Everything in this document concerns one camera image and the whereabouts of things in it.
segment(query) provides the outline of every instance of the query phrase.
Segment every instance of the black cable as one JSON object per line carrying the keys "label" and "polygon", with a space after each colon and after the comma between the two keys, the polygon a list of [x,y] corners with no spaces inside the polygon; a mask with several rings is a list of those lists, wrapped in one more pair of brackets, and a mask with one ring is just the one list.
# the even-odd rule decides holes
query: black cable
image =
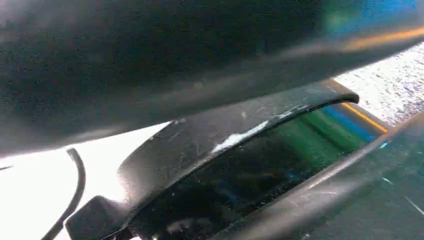
{"label": "black cable", "polygon": [[78,174],[78,183],[76,185],[75,194],[73,195],[69,205],[66,210],[63,212],[62,216],[54,223],[50,230],[42,237],[41,240],[54,240],[60,231],[64,228],[64,221],[77,209],[78,204],[81,201],[81,197],[84,193],[84,188],[86,185],[86,170],[84,168],[83,160],[78,154],[75,148],[71,148],[66,151],[67,154],[72,159],[73,163],[76,166]]}

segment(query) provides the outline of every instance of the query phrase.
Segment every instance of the blue stripe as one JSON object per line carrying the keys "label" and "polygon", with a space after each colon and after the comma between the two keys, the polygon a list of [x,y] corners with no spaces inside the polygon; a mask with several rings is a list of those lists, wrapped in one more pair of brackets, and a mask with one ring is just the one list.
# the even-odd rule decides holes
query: blue stripe
{"label": "blue stripe", "polygon": [[339,121],[343,126],[351,130],[352,132],[358,134],[359,137],[361,137],[363,140],[367,142],[371,142],[376,138],[376,136],[360,126],[359,124],[355,123],[354,121],[350,120],[348,116],[346,116],[344,113],[340,112],[333,106],[326,106],[322,109],[325,113],[332,116],[334,119]]}

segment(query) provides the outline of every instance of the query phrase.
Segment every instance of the white scuff mark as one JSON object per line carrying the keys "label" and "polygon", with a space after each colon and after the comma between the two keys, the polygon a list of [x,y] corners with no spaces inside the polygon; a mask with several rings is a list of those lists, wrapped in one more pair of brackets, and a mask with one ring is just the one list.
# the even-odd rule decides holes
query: white scuff mark
{"label": "white scuff mark", "polygon": [[305,235],[303,235],[301,240],[307,240],[311,237],[311,235],[309,233],[306,233]]}
{"label": "white scuff mark", "polygon": [[388,145],[387,142],[383,143],[378,149],[384,149]]}
{"label": "white scuff mark", "polygon": [[249,131],[247,131],[245,133],[231,134],[224,142],[222,142],[221,144],[216,145],[215,148],[212,150],[211,153],[216,153],[216,152],[219,152],[221,150],[224,150],[224,149],[227,149],[229,147],[232,147],[232,146],[240,143],[244,139],[246,139],[248,137],[251,137],[252,135],[254,135],[257,132],[261,131],[267,125],[268,125],[268,121],[264,121],[261,124],[255,126],[254,128],[250,129]]}
{"label": "white scuff mark", "polygon": [[419,206],[417,206],[409,197],[405,197],[405,199],[421,214],[421,215],[423,215],[424,216],[424,211],[419,207]]}
{"label": "white scuff mark", "polygon": [[388,182],[389,184],[391,184],[391,185],[395,185],[395,184],[393,184],[393,182],[392,181],[390,181],[389,179],[387,179],[387,178],[385,178],[385,177],[383,177],[383,180],[384,181],[386,181],[386,182]]}

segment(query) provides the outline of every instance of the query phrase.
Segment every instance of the asphalt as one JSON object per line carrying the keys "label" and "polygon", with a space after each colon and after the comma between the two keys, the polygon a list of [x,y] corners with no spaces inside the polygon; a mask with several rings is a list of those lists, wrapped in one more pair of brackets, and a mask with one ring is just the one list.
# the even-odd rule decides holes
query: asphalt
{"label": "asphalt", "polygon": [[424,112],[424,43],[335,78],[359,105],[391,125]]}

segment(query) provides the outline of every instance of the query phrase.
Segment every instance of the orange stripe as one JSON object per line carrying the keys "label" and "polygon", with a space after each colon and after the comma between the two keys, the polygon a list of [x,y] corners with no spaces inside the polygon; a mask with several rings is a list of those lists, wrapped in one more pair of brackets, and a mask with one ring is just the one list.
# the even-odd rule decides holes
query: orange stripe
{"label": "orange stripe", "polygon": [[375,47],[382,44],[395,43],[403,40],[409,40],[424,36],[424,27],[408,30],[391,32],[378,36],[359,38],[349,42],[344,51],[357,51],[364,48]]}
{"label": "orange stripe", "polygon": [[343,106],[345,106],[346,108],[348,108],[349,110],[351,110],[352,112],[354,112],[355,114],[357,114],[359,117],[363,118],[365,121],[369,122],[370,124],[372,124],[373,126],[375,126],[376,128],[380,129],[381,131],[387,133],[388,130],[383,127],[382,125],[376,123],[375,121],[373,121],[372,119],[370,119],[369,117],[367,117],[366,115],[364,115],[362,112],[356,110],[355,108],[351,107],[351,105],[349,105],[348,103],[342,103]]}

